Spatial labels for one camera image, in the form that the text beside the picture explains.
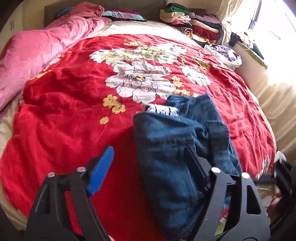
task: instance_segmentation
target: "blue gripper pad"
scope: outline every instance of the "blue gripper pad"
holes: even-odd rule
[[[94,195],[96,191],[100,190],[113,159],[114,148],[112,146],[108,146],[90,174],[90,181],[87,191],[91,196]]]

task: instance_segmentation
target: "red bedspread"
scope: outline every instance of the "red bedspread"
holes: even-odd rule
[[[72,172],[112,145],[114,162],[92,197],[107,233],[116,241],[163,240],[140,178],[133,116],[142,103],[162,104],[171,94],[210,94],[252,177],[274,158],[272,135],[243,80],[199,46],[118,34],[82,40],[60,59],[26,83],[0,161],[6,196],[27,216],[49,171]]]

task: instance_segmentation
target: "pink blanket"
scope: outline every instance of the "pink blanket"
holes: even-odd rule
[[[0,55],[0,120],[27,80],[110,21],[101,17],[103,12],[103,7],[84,2],[45,29],[22,31],[11,37]]]

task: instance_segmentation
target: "green folded shirt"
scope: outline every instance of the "green folded shirt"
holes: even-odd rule
[[[185,13],[185,15],[188,15],[188,11],[186,11],[186,10],[183,10],[183,9],[181,9],[181,8],[177,8],[177,7],[173,7],[173,6],[171,6],[171,7],[166,7],[165,9],[164,9],[166,12],[183,12],[183,13]]]

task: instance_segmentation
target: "headboard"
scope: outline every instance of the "headboard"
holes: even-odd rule
[[[160,21],[159,10],[165,7],[167,0],[61,0],[44,7],[43,25],[46,27],[55,18],[56,13],[67,7],[74,7],[81,2],[91,2],[105,9],[124,9],[136,11],[147,20]]]

